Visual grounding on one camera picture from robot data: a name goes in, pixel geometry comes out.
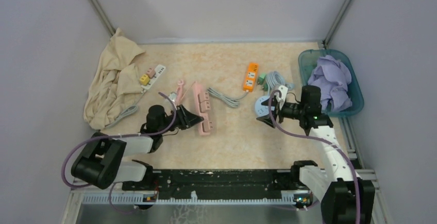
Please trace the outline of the pink power strip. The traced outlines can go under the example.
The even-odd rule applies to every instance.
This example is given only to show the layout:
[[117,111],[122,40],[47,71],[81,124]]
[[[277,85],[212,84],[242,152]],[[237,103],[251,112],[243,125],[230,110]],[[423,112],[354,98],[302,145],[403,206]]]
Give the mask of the pink power strip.
[[209,112],[211,110],[209,112],[202,113],[200,111],[201,102],[199,102],[199,94],[202,92],[208,92],[208,91],[206,91],[204,89],[204,87],[200,83],[198,83],[197,81],[193,82],[192,91],[193,91],[193,98],[194,98],[195,109],[196,109],[197,115],[202,116],[204,118],[204,121],[202,123],[198,124],[198,132],[201,136],[210,135],[213,129],[210,132],[205,132],[203,129],[203,123],[205,121],[211,121],[210,116],[209,116]]

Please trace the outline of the orange power strip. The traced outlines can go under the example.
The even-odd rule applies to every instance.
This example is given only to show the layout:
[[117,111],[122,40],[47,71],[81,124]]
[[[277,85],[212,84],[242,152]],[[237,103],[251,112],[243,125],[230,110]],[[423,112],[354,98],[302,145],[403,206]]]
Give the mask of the orange power strip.
[[257,63],[249,63],[244,81],[243,81],[243,90],[245,92],[252,92],[257,82],[259,64]]

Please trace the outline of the round light blue power socket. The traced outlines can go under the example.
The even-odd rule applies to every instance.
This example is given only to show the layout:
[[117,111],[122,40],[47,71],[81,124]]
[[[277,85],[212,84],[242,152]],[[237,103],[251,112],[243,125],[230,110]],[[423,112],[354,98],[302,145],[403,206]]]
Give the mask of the round light blue power socket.
[[259,97],[255,102],[255,114],[257,117],[262,117],[269,115],[268,106],[263,105],[262,103],[269,99],[268,95],[264,95]]

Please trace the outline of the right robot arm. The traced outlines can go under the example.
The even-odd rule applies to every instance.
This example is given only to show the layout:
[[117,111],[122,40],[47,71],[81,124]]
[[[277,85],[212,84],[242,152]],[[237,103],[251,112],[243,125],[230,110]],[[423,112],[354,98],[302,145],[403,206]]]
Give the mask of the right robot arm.
[[322,112],[319,87],[306,85],[300,101],[287,101],[288,88],[276,86],[262,105],[268,115],[257,119],[284,134],[309,139],[320,153],[325,168],[313,161],[296,161],[290,182],[307,187],[320,202],[323,223],[371,223],[375,187],[355,170],[337,140],[333,122]]

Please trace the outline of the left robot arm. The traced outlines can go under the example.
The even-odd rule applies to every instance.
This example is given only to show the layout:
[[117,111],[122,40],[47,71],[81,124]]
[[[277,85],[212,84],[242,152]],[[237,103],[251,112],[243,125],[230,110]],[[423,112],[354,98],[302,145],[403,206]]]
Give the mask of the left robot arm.
[[123,157],[137,153],[153,153],[163,143],[166,132],[185,130],[205,119],[177,106],[167,115],[161,105],[149,108],[146,122],[133,136],[109,136],[96,132],[82,149],[70,169],[71,175],[100,189],[107,189],[114,182],[134,181],[142,190],[150,189],[155,177],[139,162],[122,164]]

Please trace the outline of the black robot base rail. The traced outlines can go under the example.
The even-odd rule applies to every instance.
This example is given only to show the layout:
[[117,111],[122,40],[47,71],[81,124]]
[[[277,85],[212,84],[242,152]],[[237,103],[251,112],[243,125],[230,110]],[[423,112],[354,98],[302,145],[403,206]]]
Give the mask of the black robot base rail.
[[159,200],[209,200],[311,205],[313,193],[289,169],[153,169],[139,182],[126,181],[124,191],[152,191]]

